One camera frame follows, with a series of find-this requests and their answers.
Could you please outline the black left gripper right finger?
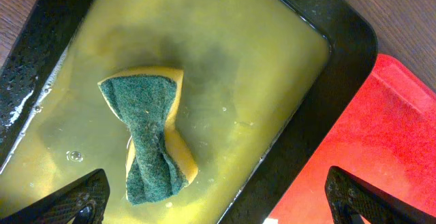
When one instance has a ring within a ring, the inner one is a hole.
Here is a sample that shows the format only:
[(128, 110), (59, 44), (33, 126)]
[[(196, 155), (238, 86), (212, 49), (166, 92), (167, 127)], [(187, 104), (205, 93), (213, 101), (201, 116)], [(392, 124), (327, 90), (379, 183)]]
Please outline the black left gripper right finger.
[(335, 224), (435, 222), (434, 216), (337, 166), (328, 170), (324, 190)]

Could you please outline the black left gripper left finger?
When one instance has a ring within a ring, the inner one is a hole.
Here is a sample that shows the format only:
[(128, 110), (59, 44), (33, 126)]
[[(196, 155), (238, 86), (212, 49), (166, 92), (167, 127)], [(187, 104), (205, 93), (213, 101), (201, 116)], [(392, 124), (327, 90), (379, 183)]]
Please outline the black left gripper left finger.
[(102, 224), (109, 197), (106, 173), (96, 169), (1, 222)]

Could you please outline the red plastic serving tray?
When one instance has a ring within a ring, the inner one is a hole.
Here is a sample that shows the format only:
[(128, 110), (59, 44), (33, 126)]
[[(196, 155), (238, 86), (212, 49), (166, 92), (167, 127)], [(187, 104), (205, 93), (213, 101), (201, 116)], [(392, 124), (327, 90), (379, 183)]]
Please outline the red plastic serving tray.
[(435, 214), (435, 93), (394, 57), (379, 55), (266, 222), (331, 223), (324, 185), (332, 166)]

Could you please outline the yellow green scrub sponge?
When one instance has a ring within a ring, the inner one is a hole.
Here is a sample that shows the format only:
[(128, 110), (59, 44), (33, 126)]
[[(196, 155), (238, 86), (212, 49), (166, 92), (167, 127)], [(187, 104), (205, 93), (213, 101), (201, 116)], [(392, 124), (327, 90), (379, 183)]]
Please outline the yellow green scrub sponge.
[(126, 198), (132, 205), (177, 195), (198, 175), (198, 164), (176, 129), (184, 72), (135, 67), (98, 82), (112, 113), (131, 134)]

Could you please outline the black tray with yellow water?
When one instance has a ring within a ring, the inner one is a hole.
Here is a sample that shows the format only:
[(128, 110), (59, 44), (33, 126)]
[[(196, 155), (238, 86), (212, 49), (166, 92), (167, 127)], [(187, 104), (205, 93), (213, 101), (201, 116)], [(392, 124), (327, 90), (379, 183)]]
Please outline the black tray with yellow water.
[[(261, 223), (376, 53), (344, 0), (37, 0), (1, 70), (1, 216), (103, 169), (105, 223)], [(199, 172), (134, 206), (130, 132), (97, 84), (152, 65), (185, 73), (176, 128)]]

